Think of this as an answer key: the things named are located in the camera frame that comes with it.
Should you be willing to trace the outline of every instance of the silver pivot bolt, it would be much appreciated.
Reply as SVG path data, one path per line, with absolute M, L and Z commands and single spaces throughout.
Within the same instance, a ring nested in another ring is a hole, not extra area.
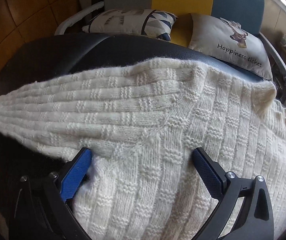
M 26 175 L 24 175 L 20 178 L 20 181 L 25 182 L 27 179 L 28 179 L 28 177 Z
M 258 175 L 258 176 L 257 176 L 257 179 L 258 179 L 258 181 L 260 181 L 260 182 L 263 182 L 263 181 L 264 181 L 264 178 L 263 178 L 263 176 L 261 176 L 261 175 Z
M 49 174 L 49 177 L 52 179 L 55 179 L 58 176 L 58 173 L 56 171 L 53 171 Z
M 235 173 L 229 171 L 229 172 L 227 173 L 227 177 L 229 177 L 230 179 L 233 179 L 233 178 L 235 178 Z

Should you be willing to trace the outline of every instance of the white armrest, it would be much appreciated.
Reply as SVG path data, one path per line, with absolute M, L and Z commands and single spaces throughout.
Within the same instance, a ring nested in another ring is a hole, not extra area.
M 283 75 L 284 81 L 286 82 L 286 65 L 282 60 L 281 56 L 278 54 L 273 45 L 267 40 L 267 38 L 262 33 L 260 33 L 259 38 L 263 42 L 266 51 L 270 53 L 273 59 L 275 60 L 279 68 L 279 71 Z M 281 103 L 283 104 L 283 106 L 286 107 L 286 93 L 283 94 L 281 98 Z
M 61 35 L 64 34 L 65 30 L 68 27 L 71 27 L 73 24 L 75 24 L 76 22 L 78 22 L 79 20 L 82 20 L 85 16 L 87 16 L 89 13 L 100 9 L 104 6 L 104 2 L 98 2 L 94 5 L 91 5 L 85 9 L 83 9 L 82 11 L 79 11 L 78 13 L 76 13 L 75 15 L 72 15 L 70 18 L 66 19 L 64 22 L 62 22 L 57 28 L 56 28 L 56 32 L 54 33 L 54 35 Z

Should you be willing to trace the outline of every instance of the blue textured pad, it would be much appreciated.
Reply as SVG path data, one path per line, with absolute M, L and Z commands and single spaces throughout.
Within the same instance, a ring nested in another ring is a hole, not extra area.
M 223 198 L 223 184 L 214 169 L 197 149 L 192 153 L 192 160 L 211 197 L 221 200 Z
M 60 196 L 64 202 L 69 198 L 73 198 L 86 171 L 90 167 L 91 160 L 92 153 L 89 149 L 86 149 L 62 180 Z

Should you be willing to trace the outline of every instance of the white pillow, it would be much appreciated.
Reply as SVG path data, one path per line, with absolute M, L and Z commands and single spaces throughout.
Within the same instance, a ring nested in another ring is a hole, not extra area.
M 112 9 L 99 14 L 82 30 L 87 33 L 134 33 L 171 41 L 174 14 L 145 9 Z
M 190 49 L 233 63 L 265 79 L 272 79 L 263 43 L 242 30 L 239 23 L 201 14 L 192 14 L 192 19 Z

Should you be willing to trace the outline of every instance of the pillow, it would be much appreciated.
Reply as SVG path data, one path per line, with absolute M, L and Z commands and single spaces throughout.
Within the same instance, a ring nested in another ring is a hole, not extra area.
M 158 10 L 118 10 L 99 14 L 82 30 L 87 33 L 134 33 L 171 41 L 176 20 L 172 13 Z
M 192 14 L 190 49 L 233 63 L 272 79 L 272 70 L 263 43 L 241 29 L 239 23 L 209 15 Z

